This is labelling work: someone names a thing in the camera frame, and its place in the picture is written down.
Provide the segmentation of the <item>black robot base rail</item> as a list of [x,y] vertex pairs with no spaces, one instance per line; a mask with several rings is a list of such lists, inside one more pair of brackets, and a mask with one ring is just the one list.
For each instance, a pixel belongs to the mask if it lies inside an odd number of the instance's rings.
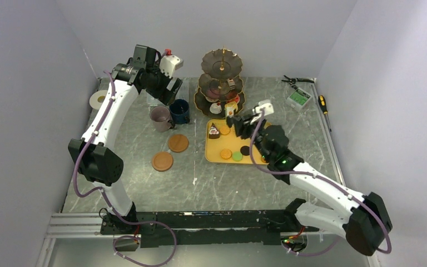
[[137,236],[142,248],[157,248],[172,244],[278,245],[289,236],[318,231],[317,228],[300,225],[285,210],[139,211],[136,215],[126,216],[122,222],[106,209],[101,209],[100,233]]

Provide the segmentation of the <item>green layered cake slice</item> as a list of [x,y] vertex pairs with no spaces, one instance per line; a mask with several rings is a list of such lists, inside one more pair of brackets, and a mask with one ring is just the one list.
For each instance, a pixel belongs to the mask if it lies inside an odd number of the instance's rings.
[[234,101],[229,102],[225,105],[225,116],[226,117],[232,117],[235,115],[237,110],[238,110],[237,103]]

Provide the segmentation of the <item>three-tier black dessert stand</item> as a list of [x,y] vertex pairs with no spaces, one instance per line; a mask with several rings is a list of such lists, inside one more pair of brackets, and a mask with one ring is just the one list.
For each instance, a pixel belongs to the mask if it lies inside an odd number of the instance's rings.
[[[240,95],[240,102],[237,103],[238,110],[242,111],[245,104],[244,81],[240,74],[243,62],[240,56],[227,48],[219,48],[206,53],[201,62],[203,74],[198,78],[197,91],[194,94],[194,104],[204,116],[215,119],[225,118],[225,105],[237,94]],[[227,79],[235,81],[236,88],[230,90]],[[218,115],[212,114],[209,110],[212,103],[205,97],[212,96],[218,99],[222,106],[222,112]]]

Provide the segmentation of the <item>chocolate triangle cake slice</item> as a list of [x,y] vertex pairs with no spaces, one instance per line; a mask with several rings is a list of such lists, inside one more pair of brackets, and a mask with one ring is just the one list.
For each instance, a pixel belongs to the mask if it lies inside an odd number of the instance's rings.
[[216,127],[214,123],[211,124],[209,130],[208,130],[208,138],[209,139],[219,139],[221,136],[220,131]]

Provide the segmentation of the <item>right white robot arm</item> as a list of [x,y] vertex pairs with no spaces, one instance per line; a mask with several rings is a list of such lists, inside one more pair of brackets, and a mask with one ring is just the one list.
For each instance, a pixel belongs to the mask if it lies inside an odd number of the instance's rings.
[[352,190],[323,175],[288,148],[289,139],[281,126],[266,127],[265,122],[264,109],[226,119],[236,136],[250,139],[250,147],[257,148],[266,161],[266,167],[253,163],[258,170],[311,193],[327,205],[323,208],[294,200],[285,209],[285,226],[291,231],[302,226],[323,229],[345,239],[366,256],[377,251],[390,254],[393,247],[389,234],[393,225],[383,198],[375,192],[366,195]]

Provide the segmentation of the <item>red white cake slice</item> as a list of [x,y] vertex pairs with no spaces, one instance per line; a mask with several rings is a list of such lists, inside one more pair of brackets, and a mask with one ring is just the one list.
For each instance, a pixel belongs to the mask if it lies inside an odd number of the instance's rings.
[[234,90],[236,88],[235,81],[232,78],[227,79],[227,83],[230,90]]

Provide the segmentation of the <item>orange macaron top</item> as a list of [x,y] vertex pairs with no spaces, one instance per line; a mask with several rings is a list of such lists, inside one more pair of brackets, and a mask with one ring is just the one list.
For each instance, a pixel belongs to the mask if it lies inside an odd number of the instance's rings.
[[222,127],[219,128],[219,132],[222,135],[228,135],[230,133],[230,131],[231,131],[231,129],[226,125],[223,125]]

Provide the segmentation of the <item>green macaron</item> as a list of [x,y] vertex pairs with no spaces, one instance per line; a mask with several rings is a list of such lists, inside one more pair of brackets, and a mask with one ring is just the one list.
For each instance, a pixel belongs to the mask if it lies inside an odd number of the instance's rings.
[[231,158],[236,161],[236,162],[240,162],[243,159],[243,154],[239,151],[235,151],[232,153]]

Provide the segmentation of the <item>orange round cookie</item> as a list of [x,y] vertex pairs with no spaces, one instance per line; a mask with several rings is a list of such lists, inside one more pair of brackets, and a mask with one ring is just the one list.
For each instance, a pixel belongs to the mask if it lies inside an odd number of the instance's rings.
[[222,149],[220,151],[220,156],[222,159],[228,160],[232,157],[232,151],[230,149]]

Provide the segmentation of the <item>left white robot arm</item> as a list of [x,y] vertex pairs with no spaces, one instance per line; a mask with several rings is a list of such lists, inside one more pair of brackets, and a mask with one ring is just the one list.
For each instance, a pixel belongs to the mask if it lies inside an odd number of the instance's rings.
[[68,150],[75,164],[72,185],[75,194],[88,197],[98,191],[110,214],[118,216],[116,227],[129,234],[138,224],[136,206],[121,181],[124,163],[113,151],[115,140],[128,109],[142,91],[164,105],[176,99],[182,80],[174,77],[183,59],[169,50],[136,45],[133,55],[111,71],[108,91],[96,117],[85,133],[72,139]]

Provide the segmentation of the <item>black sandwich cookie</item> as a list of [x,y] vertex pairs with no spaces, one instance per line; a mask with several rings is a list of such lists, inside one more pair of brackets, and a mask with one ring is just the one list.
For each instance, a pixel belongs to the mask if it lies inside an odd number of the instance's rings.
[[249,146],[242,146],[242,147],[240,148],[240,153],[241,153],[243,156],[250,156],[250,147],[249,147]]

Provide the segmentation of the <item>pink frosted donut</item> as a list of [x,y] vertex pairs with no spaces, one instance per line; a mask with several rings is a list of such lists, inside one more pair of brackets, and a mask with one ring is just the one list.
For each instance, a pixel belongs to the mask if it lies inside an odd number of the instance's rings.
[[215,103],[215,102],[217,102],[217,101],[218,101],[218,99],[217,99],[217,98],[212,97],[212,96],[206,96],[206,97],[205,97],[205,99],[206,99],[208,102],[210,102],[210,103]]

